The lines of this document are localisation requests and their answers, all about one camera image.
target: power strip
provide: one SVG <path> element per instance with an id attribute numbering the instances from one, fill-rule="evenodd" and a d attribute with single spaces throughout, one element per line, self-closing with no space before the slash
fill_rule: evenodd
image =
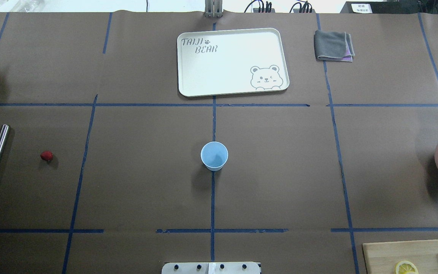
<path id="1" fill-rule="evenodd" d="M 259 8 L 253 8 L 252 11 L 254 13 L 262 13 L 262 12 L 259 12 Z M 275 13 L 275 9 L 274 8 L 271 8 L 271 13 Z"/>
<path id="2" fill-rule="evenodd" d="M 300 13 L 300 9 L 294 9 L 294 13 Z"/>

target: cup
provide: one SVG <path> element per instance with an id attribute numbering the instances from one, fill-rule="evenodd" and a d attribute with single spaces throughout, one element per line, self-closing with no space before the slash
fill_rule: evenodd
<path id="1" fill-rule="evenodd" d="M 210 142 L 200 151 L 200 159 L 210 171 L 220 170 L 227 162 L 227 148 L 219 142 Z"/>

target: folded cloth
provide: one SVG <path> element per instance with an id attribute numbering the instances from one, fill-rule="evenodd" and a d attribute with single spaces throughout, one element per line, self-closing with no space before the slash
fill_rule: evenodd
<path id="1" fill-rule="evenodd" d="M 352 62 L 351 34 L 316 30 L 313 36 L 315 57 L 324 61 Z"/>

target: black cable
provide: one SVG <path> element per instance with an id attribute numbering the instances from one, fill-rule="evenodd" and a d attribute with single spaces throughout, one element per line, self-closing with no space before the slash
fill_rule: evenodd
<path id="1" fill-rule="evenodd" d="M 310 3 L 308 3 L 308 1 L 306 1 L 305 3 L 307 3 L 307 8 L 305 9 L 306 13 L 312 13 L 312 5 Z"/>
<path id="2" fill-rule="evenodd" d="M 261 2 L 261 6 L 262 7 L 260 7 L 260 8 L 258 8 L 258 12 L 261 12 L 261 10 L 263 9 L 265 9 L 265 4 L 263 3 L 263 0 L 253 0 L 253 1 L 251 1 L 251 3 L 249 3 L 249 5 L 245 8 L 245 10 L 244 10 L 244 12 L 246 12 L 247 10 L 248 10 L 248 7 L 250 7 L 254 2 L 256 2 L 256 1 L 259 1 L 259 2 Z"/>
<path id="3" fill-rule="evenodd" d="M 421 0 L 421 1 L 419 0 L 418 2 L 419 2 L 419 5 L 420 5 L 421 12 L 428 13 L 429 9 L 427 7 L 427 2 L 424 2 L 423 0 Z"/>
<path id="4" fill-rule="evenodd" d="M 288 13 L 291 13 L 292 10 L 294 10 L 295 5 L 300 4 L 300 9 L 302 9 L 302 3 L 301 2 L 297 2 L 294 5 L 292 5 L 292 8 L 290 9 L 290 11 Z"/>
<path id="5" fill-rule="evenodd" d="M 265 11 L 266 13 L 271 12 L 271 2 L 266 1 L 266 5 L 265 5 Z"/>

